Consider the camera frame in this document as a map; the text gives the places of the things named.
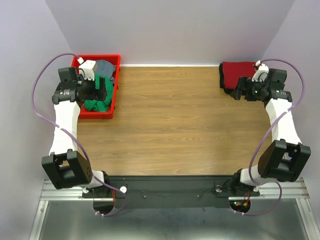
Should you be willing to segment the green t shirt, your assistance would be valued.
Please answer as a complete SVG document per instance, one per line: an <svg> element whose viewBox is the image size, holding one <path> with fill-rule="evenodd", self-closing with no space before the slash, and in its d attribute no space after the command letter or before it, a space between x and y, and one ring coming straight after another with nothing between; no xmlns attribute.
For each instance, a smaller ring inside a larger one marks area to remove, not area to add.
<svg viewBox="0 0 320 240"><path fill-rule="evenodd" d="M105 88L106 88L106 98L104 100L85 100L83 107L87 111L94 111L94 112L107 112L109 107L112 104L113 99L113 92L114 92L114 85L111 82L110 78L106 75L99 75L95 74L96 82L95 88L97 90L100 89L100 77L105 79Z"/></svg>

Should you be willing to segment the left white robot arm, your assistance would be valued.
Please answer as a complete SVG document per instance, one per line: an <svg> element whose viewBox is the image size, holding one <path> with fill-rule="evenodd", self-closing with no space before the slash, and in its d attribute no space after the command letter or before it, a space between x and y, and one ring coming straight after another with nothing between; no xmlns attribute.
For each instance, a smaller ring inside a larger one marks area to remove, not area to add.
<svg viewBox="0 0 320 240"><path fill-rule="evenodd" d="M105 171L92 170L91 164L78 151L77 123L81 105L86 100L108 96L104 77L95 78L97 64L87 60L79 68L58 69L60 82L52 96L55 110L53 143L41 164L57 190L81 187L86 198L106 197L111 184Z"/></svg>

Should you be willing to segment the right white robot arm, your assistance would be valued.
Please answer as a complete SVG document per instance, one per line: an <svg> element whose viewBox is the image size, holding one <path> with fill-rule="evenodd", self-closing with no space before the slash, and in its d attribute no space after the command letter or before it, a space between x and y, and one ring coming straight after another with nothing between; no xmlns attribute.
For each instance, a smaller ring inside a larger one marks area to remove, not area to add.
<svg viewBox="0 0 320 240"><path fill-rule="evenodd" d="M253 192L270 182L295 182L300 176L311 149L298 137L292 110L292 95L285 90L287 72L261 65L253 77L240 77L231 97L247 101L261 101L270 121L270 146L256 165L239 169L232 177L230 189L234 195Z"/></svg>

